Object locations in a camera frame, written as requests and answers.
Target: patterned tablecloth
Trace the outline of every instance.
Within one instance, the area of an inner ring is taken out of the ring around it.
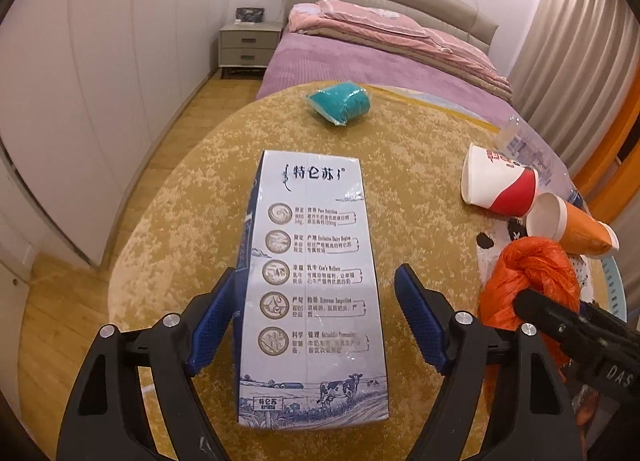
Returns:
[[[469,142],[492,146],[490,127],[371,88],[371,111],[346,128],[336,128],[305,102],[305,95],[326,85],[280,91],[212,130],[160,189],[111,278],[111,321],[120,330],[149,327],[166,313],[182,311],[235,264],[248,194],[264,149],[360,159],[379,283],[391,417],[323,431],[240,427],[228,331],[214,362],[194,384],[234,461],[404,460],[442,377],[422,360],[396,302],[396,267],[410,263],[425,286],[443,292],[453,308],[477,313],[481,283],[476,235],[491,232],[492,219],[488,212],[463,203],[460,173]],[[143,383],[158,449],[175,457],[147,372]],[[481,397],[465,457],[478,451],[486,421]]]

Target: paper cup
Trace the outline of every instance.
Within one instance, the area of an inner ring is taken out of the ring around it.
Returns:
[[[506,216],[524,216],[538,193],[538,172],[471,144],[462,165],[465,203]]]
[[[567,253],[592,259],[610,257],[620,243],[615,232],[555,194],[540,194],[527,215],[527,234],[557,241]]]

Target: white wardrobe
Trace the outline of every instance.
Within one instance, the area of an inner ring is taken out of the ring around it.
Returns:
[[[94,264],[152,149],[207,79],[228,0],[15,0],[0,24],[0,138]]]

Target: nightstand drawer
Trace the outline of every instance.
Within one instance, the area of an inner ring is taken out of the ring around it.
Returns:
[[[220,66],[268,66],[275,50],[259,48],[223,48]]]
[[[263,48],[275,50],[280,40],[278,32],[238,30],[222,32],[222,48]]]

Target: orange curved frame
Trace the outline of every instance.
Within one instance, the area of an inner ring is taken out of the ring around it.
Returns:
[[[625,103],[596,151],[574,177],[575,186],[583,197],[589,195],[604,176],[624,144],[640,114],[640,64],[626,95]],[[640,190],[640,145],[636,145],[606,187],[589,203],[594,218],[610,223]]]

